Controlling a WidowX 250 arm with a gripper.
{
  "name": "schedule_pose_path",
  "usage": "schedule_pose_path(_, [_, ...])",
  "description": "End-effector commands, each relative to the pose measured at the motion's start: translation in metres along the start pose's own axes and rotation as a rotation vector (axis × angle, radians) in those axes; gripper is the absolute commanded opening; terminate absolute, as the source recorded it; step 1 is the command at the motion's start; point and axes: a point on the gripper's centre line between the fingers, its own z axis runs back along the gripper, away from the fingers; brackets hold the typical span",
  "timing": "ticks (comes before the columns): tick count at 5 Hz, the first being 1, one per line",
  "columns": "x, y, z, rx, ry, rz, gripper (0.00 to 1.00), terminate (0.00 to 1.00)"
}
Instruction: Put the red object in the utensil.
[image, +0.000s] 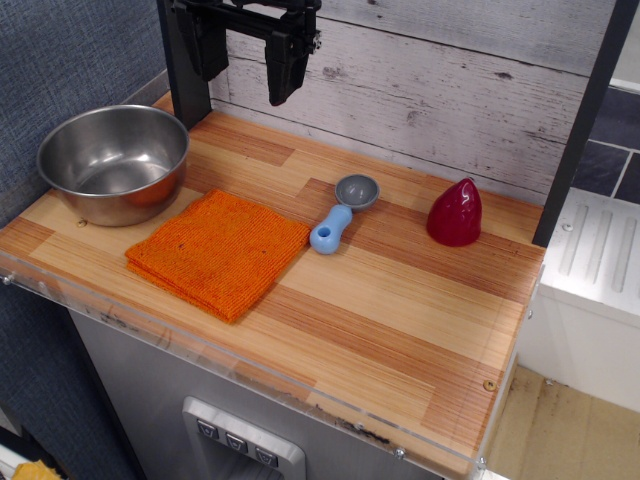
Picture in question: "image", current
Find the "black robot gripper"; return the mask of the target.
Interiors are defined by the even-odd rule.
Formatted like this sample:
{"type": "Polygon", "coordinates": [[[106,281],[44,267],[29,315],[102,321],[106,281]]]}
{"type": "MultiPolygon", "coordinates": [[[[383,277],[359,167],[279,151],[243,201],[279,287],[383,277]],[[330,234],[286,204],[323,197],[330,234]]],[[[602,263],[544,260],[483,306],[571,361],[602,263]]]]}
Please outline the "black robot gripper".
{"type": "Polygon", "coordinates": [[[251,1],[175,1],[178,19],[194,71],[211,81],[229,66],[226,32],[232,30],[266,40],[265,60],[269,102],[279,106],[304,81],[308,54],[319,47],[316,14],[320,1],[259,1],[259,6],[280,11],[259,13],[251,1]]]}

